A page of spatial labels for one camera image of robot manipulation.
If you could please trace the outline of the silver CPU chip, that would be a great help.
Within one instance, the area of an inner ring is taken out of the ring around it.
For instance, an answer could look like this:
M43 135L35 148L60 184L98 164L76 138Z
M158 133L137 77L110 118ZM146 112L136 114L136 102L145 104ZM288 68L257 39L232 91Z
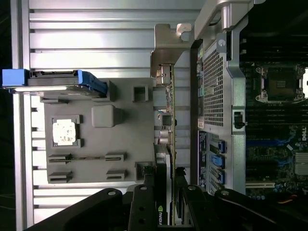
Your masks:
M76 139L76 125L71 119L59 119L52 124L53 142L58 146L73 145Z

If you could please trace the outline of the blue expansion slot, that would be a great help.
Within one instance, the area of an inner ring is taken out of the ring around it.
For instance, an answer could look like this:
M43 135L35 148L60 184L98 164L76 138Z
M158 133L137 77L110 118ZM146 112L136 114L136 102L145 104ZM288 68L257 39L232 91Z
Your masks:
M287 142L278 141L246 141L245 149L250 148L283 148L288 145Z

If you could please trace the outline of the silver chipset heatsink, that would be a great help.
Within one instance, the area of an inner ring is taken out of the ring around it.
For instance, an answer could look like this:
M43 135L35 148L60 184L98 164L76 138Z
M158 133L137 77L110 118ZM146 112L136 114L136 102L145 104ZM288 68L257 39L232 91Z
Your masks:
M295 153L295 174L308 176L308 152Z

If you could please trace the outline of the green motherboard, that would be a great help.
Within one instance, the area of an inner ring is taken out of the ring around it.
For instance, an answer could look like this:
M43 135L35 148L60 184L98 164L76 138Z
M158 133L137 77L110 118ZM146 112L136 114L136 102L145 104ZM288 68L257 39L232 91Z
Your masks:
M256 200L289 200L308 192L308 176L295 174L295 153L308 152L308 99L299 103L267 104L256 100L260 79L256 68L297 64L308 68L308 35L244 37L240 67L246 77L246 141L287 142L283 148L246 150L246 183L270 181L274 188L247 189Z

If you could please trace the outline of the silver socket cover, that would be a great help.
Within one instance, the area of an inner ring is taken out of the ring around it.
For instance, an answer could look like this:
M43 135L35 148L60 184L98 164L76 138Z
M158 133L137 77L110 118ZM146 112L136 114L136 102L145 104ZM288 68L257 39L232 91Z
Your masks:
M300 81L299 81L300 89L303 93L303 97L308 99L308 68L305 69Z

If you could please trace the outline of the hard disk in blue caddy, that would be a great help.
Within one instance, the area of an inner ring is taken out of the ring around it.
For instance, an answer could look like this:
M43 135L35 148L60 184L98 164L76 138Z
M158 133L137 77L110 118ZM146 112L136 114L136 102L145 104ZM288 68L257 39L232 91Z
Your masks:
M12 94L35 95L45 99L105 98L108 94L107 82L82 70L48 72L3 69L0 86Z

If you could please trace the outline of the open grey PC case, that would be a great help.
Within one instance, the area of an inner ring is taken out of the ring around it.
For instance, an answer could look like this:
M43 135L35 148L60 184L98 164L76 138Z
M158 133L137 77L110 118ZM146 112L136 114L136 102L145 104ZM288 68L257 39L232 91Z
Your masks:
M191 46L191 182L246 195L244 37L308 35L308 0L205 0ZM218 141L227 143L220 154ZM211 154L225 158L225 184Z

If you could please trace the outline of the grey parts rack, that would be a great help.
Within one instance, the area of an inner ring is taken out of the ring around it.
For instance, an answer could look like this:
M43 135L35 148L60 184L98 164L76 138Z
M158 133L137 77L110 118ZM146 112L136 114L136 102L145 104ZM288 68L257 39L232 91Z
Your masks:
M142 180L141 168L154 161L154 102L150 78L110 78L105 98L45 99L47 175L50 184ZM71 119L73 145L53 142L52 124ZM124 160L50 162L52 155L123 155Z

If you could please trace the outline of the CPU socket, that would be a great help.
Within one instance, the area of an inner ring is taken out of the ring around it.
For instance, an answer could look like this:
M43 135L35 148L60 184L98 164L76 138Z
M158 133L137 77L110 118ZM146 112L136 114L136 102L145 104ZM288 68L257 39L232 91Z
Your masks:
M265 65L256 68L260 79L256 100L267 104L299 103L305 100L303 76L300 65Z

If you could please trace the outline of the white expansion slot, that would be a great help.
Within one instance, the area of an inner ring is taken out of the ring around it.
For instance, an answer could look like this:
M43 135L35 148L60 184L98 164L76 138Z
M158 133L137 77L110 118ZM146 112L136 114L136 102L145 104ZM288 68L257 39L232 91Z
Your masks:
M245 184L247 189L265 189L274 188L275 183L270 181L249 181Z

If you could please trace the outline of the green loose RAM stick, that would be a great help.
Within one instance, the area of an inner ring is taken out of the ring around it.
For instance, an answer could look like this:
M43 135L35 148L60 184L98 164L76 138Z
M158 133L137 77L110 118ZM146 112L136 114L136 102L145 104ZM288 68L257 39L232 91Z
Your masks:
M106 160L106 161L117 161L124 160L123 155L106 155L106 156L85 156L85 157L76 157L73 155L52 155L48 157L50 162L71 162L77 160Z

